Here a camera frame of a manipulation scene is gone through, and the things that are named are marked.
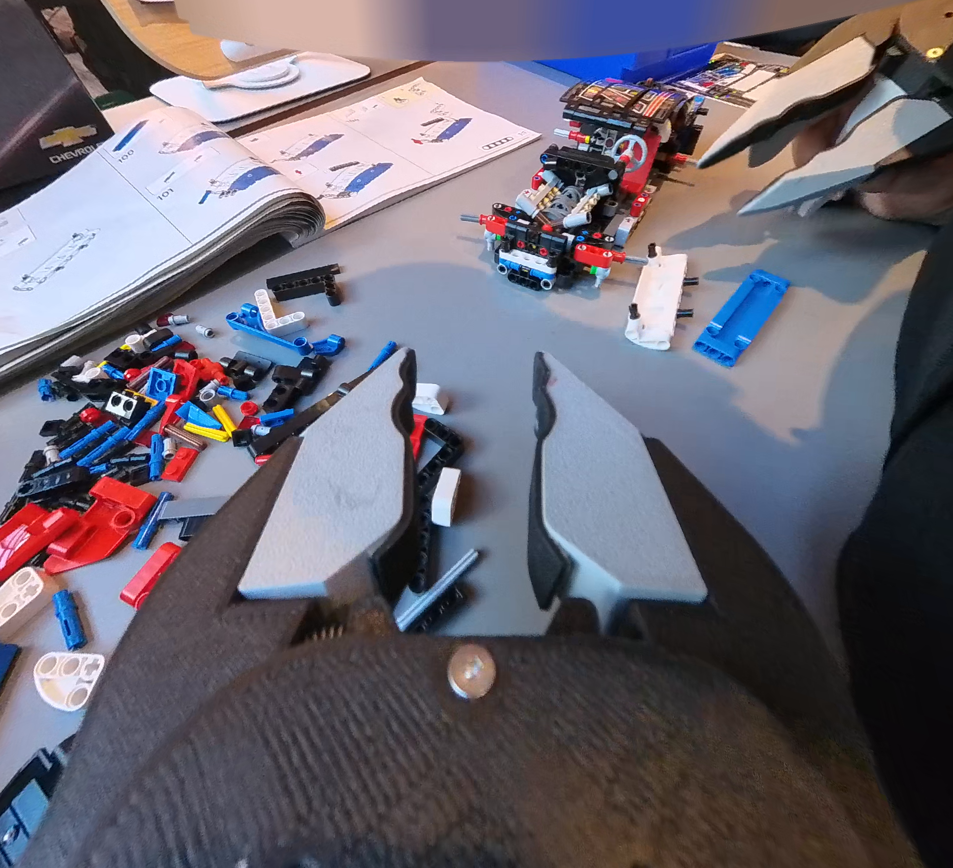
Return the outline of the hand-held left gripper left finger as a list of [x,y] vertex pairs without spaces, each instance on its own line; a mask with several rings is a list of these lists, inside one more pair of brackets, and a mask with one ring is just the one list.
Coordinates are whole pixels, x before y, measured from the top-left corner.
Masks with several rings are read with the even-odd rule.
[[292,440],[291,467],[237,590],[246,600],[360,600],[411,522],[416,361],[395,350]]

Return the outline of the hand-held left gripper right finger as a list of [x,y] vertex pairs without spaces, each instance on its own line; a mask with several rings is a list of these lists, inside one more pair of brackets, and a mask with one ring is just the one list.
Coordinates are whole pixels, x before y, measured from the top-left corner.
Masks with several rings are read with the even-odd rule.
[[633,601],[698,605],[708,588],[637,428],[545,351],[534,356],[527,567],[555,612],[587,602],[607,633]]

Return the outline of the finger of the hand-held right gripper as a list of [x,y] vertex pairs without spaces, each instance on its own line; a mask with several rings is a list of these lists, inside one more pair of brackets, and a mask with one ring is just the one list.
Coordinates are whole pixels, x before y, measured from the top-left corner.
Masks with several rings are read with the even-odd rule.
[[799,69],[770,82],[706,153],[699,169],[743,151],[748,166],[762,166],[777,156],[807,126],[855,97],[879,63],[881,50],[856,37]]
[[744,207],[741,216],[793,207],[807,216],[873,175],[888,157],[933,129],[933,102],[906,94],[876,75],[832,147],[782,174]]

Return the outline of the wooden document stand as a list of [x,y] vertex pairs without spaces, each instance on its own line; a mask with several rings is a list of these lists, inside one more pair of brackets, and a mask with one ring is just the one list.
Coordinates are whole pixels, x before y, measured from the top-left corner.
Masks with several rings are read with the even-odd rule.
[[155,83],[152,94],[212,123],[255,123],[371,75],[366,64],[333,54],[260,49],[198,35],[179,18],[174,2],[100,1],[137,48],[173,73]]

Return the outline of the light grey desk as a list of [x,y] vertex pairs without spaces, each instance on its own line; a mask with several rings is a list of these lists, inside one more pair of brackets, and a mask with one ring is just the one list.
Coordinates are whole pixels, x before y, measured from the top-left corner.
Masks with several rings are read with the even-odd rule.
[[[338,263],[342,305],[300,303],[309,336],[341,334],[345,351],[318,388],[366,368],[395,333],[362,297],[381,296],[398,267],[449,267],[470,275],[479,318],[465,319],[464,359],[416,346],[420,380],[442,385],[448,424],[467,439],[459,522],[439,544],[442,569],[482,551],[471,601],[448,621],[452,635],[533,634],[544,617],[525,573],[527,492],[533,450],[532,362],[546,350],[643,433],[659,438],[767,552],[840,649],[836,558],[878,477],[892,411],[899,323],[930,229],[894,224],[851,207],[800,219],[787,212],[736,211],[776,173],[785,152],[758,171],[738,157],[704,171],[678,171],[635,236],[684,253],[699,284],[685,292],[693,318],[671,350],[642,350],[623,336],[637,267],[615,267],[601,289],[537,295],[491,270],[479,229],[461,213],[486,210],[528,185],[560,119],[563,80],[539,66],[433,64],[365,88],[364,99],[413,76],[541,134],[542,140],[451,181],[364,216],[288,255],[266,247],[223,266],[173,310],[216,332],[197,346],[219,358],[244,345],[225,315],[267,276]],[[693,350],[699,334],[755,269],[789,280],[780,305],[732,368]]]

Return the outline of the toy brick car model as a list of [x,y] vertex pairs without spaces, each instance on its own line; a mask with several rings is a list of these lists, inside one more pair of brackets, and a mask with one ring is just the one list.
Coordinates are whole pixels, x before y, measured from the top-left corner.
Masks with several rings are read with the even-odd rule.
[[565,129],[514,204],[462,214],[479,225],[496,271],[535,292],[562,291],[614,264],[673,169],[692,162],[706,116],[702,95],[652,78],[579,81],[560,98]]

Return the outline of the person's right forearm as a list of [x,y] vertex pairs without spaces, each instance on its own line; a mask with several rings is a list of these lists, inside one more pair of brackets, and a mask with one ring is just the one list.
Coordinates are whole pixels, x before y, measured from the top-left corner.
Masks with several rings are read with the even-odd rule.
[[895,356],[888,456],[952,397],[952,223],[931,240],[911,289]]

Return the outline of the blue corrugated plastic bin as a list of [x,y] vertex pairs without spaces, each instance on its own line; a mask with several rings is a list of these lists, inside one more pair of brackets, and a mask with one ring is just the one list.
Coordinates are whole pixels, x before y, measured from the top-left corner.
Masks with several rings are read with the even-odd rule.
[[698,72],[711,60],[718,41],[696,46],[618,55],[538,61],[538,64],[577,80],[616,79],[637,83],[646,79],[669,82]]

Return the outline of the pile of toy bricks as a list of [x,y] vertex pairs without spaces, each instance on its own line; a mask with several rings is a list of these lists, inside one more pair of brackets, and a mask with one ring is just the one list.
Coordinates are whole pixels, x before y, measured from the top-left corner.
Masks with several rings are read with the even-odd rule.
[[[419,340],[424,350],[436,345],[444,358],[467,356],[465,319],[479,318],[470,306],[475,280],[449,267],[410,269],[398,267],[388,281],[371,278],[381,296],[362,301],[379,314],[376,328],[399,341],[353,381],[395,350],[416,353]],[[159,330],[140,354],[115,350],[116,366],[109,366],[100,401],[90,406],[101,422],[84,424],[86,436],[64,448],[52,469],[21,482],[18,512],[2,528],[2,558],[14,571],[5,577],[9,590],[19,574],[52,577],[57,568],[98,565],[127,543],[147,547],[163,526],[173,495],[145,491],[147,472],[156,486],[188,472],[194,446],[185,442],[165,458],[163,442],[186,434],[185,417],[202,387],[232,376],[217,361],[174,357],[180,344]],[[133,372],[132,384],[118,383],[119,365]],[[334,618],[347,629],[362,621],[396,629],[391,605],[415,583],[427,542],[416,470],[411,522],[378,560],[380,592],[360,600],[246,600],[237,590],[290,470],[292,440],[321,407],[336,403],[339,388],[283,423],[265,424],[264,436],[251,428],[235,433],[238,445],[265,457],[264,464],[216,510],[202,514],[208,523],[187,547],[167,543],[140,560],[119,596],[131,620],[111,654],[77,648],[38,660],[37,683],[70,683],[88,700],[80,706],[61,690],[64,710],[83,715],[68,752],[38,751],[2,789],[2,866],[79,865],[87,848],[108,840],[110,817],[145,790],[148,763],[170,737],[236,680],[317,638]]]

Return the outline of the toy brick instruction manual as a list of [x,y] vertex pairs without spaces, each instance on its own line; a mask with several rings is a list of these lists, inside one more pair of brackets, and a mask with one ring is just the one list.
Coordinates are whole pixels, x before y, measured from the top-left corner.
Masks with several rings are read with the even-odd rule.
[[149,112],[2,212],[2,387],[264,239],[298,248],[540,138],[423,78],[241,138]]

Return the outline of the black toy set box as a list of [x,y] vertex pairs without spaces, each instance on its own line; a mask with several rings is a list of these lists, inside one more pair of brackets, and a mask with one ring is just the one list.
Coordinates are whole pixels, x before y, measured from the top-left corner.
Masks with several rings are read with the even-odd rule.
[[114,131],[69,63],[44,8],[92,0],[1,0],[1,188],[69,169]]

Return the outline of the person's right hand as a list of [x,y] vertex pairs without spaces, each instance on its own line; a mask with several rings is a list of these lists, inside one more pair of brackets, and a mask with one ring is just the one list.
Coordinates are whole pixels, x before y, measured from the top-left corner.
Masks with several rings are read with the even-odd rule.
[[952,212],[952,153],[888,168],[852,196],[877,218],[941,226]]

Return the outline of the person's torso in dark clothing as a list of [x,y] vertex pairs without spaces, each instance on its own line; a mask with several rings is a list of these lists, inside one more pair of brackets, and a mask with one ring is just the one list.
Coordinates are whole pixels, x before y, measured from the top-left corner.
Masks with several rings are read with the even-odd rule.
[[951,425],[893,452],[840,554],[840,631],[880,780],[926,866],[952,865]]

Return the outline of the blue toy brick panel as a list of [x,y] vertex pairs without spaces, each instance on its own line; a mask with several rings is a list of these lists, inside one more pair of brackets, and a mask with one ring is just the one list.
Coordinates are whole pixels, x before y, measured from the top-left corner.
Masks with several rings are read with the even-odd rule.
[[693,350],[722,367],[734,367],[789,287],[789,280],[755,269],[699,334]]

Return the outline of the white toy brick panel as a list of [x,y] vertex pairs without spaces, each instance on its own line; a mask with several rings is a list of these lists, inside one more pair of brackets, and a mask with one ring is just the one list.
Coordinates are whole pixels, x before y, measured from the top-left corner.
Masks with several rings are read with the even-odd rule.
[[640,318],[626,320],[624,335],[634,345],[648,350],[669,350],[675,332],[676,312],[681,309],[682,280],[686,277],[687,255],[646,257],[641,266],[632,301]]

